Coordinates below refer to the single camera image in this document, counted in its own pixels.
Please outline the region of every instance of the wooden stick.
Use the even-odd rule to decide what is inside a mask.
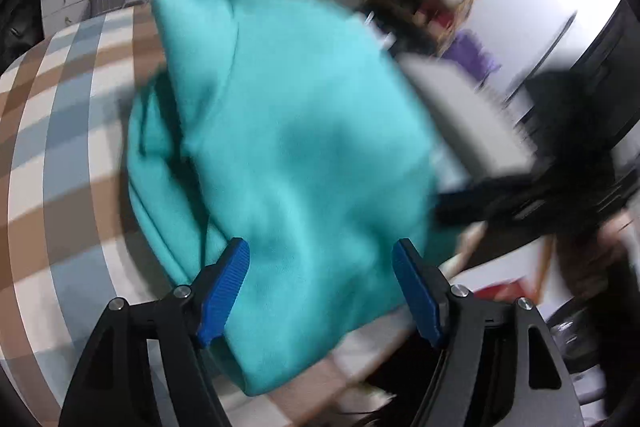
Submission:
[[[439,267],[447,280],[453,279],[453,277],[465,269],[466,263],[468,263],[471,258],[471,254],[476,251],[480,240],[484,237],[485,231],[486,222],[481,221],[480,223],[469,225],[460,233],[456,253]]]
[[[542,301],[542,294],[544,292],[546,278],[549,274],[549,267],[551,266],[551,256],[554,251],[555,243],[555,235],[545,235],[542,243],[542,251],[540,251],[538,273],[536,274],[536,281],[534,283],[533,293],[531,296],[532,301],[536,305],[540,304],[540,301]]]

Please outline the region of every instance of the teal hoodie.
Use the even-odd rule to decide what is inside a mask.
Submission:
[[[129,193],[176,284],[232,237],[249,272],[210,350],[265,393],[400,305],[391,249],[427,247],[437,137],[393,60],[324,0],[155,0],[166,53],[129,122]]]

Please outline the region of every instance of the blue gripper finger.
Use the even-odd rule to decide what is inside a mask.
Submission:
[[[205,267],[201,272],[202,280],[210,287],[202,300],[200,326],[196,332],[202,347],[209,346],[211,341],[222,336],[248,270],[249,245],[244,239],[236,237],[229,242],[217,263]]]
[[[392,265],[420,336],[442,347],[449,331],[449,283],[434,266],[425,263],[408,239],[392,252]]]

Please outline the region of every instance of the metal screw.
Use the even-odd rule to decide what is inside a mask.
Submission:
[[[520,306],[523,310],[529,311],[533,309],[533,302],[531,302],[526,297],[520,297],[516,302],[518,303],[518,306]]]
[[[191,288],[186,284],[175,287],[174,296],[178,299],[186,299],[189,295],[191,295]]]
[[[462,284],[454,284],[451,287],[451,293],[456,297],[466,297],[469,295],[469,288],[463,286]]]
[[[122,297],[116,297],[109,301],[109,309],[111,311],[118,311],[124,308],[124,299]]]

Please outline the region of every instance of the plaid rug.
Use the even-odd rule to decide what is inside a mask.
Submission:
[[[136,92],[164,54],[148,7],[66,28],[0,77],[0,363],[36,419],[58,424],[84,344],[110,299],[170,286],[129,206],[124,147]],[[214,387],[234,427],[301,425],[413,328],[406,309],[353,331],[268,395]],[[177,422],[149,341],[163,425]]]

